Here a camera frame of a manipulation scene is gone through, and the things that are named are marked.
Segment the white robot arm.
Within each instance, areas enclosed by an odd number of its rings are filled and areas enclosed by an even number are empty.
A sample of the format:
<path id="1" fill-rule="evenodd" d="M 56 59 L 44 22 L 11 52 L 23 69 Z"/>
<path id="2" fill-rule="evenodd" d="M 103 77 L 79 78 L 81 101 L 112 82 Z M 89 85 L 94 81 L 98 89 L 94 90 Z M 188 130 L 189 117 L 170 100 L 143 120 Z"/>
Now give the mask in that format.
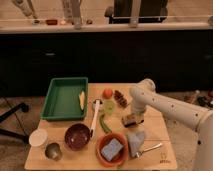
<path id="1" fill-rule="evenodd" d="M 213 110 L 160 95 L 151 79 L 133 84 L 129 93 L 133 114 L 144 114 L 146 106 L 151 106 L 197 132 L 193 171 L 213 171 Z"/>

